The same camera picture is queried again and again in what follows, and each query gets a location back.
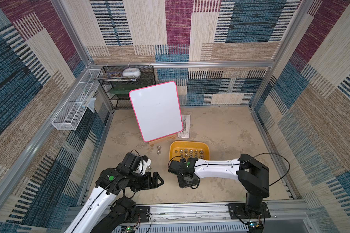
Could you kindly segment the yellow plastic storage box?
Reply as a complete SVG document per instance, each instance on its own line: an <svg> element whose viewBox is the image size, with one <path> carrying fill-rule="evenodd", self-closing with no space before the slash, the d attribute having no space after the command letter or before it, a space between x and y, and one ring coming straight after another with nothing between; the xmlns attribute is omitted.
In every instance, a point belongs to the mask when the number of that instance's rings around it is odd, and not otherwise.
<svg viewBox="0 0 350 233"><path fill-rule="evenodd" d="M196 141L175 141L170 146L169 160L175 158L175 161L180 161L180 158L200 158L210 160L209 146L203 142Z"/></svg>

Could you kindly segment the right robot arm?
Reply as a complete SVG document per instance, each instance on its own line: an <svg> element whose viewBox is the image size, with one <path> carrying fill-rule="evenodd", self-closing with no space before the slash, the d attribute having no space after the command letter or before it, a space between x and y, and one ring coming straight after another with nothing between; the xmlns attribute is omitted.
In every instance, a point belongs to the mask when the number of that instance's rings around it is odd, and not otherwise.
<svg viewBox="0 0 350 233"><path fill-rule="evenodd" d="M285 172L274 182L269 180L269 168L256 156L241 154L240 158L230 160L206 160L198 157L178 156L170 159L168 172L178 178L180 188L197 189L203 178L224 178L238 181L245 188L244 204L230 204L229 211L232 219L270 218L270 212L263 199L270 196L270 187L281 181L289 173Z"/></svg>

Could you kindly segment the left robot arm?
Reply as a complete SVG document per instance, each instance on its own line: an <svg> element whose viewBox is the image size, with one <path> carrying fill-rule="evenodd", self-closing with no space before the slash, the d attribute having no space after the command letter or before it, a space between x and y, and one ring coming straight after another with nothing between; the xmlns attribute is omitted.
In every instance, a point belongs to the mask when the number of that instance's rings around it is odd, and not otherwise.
<svg viewBox="0 0 350 233"><path fill-rule="evenodd" d="M157 172L146 171L151 161L140 156L136 150L128 152L115 168L103 170L95 183L91 195L74 218L67 233L111 233L120 224L140 220L137 204L132 198L123 196L126 188L134 193L156 189L164 184Z"/></svg>

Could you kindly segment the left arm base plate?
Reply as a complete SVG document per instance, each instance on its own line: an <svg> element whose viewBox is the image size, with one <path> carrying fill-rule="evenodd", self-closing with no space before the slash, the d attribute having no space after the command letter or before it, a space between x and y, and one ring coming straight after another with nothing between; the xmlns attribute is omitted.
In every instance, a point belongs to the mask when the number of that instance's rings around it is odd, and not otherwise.
<svg viewBox="0 0 350 233"><path fill-rule="evenodd" d="M150 206L137 206L136 212L132 217L129 217L125 223L149 223Z"/></svg>

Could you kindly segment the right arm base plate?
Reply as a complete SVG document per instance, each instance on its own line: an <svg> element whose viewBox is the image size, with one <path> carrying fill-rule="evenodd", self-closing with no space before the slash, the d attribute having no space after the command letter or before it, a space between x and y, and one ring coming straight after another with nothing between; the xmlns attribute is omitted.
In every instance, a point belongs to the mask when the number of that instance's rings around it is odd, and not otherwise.
<svg viewBox="0 0 350 233"><path fill-rule="evenodd" d="M271 218L267 204L263 202L258 211L248 210L245 203L229 203L227 204L231 219L263 219Z"/></svg>

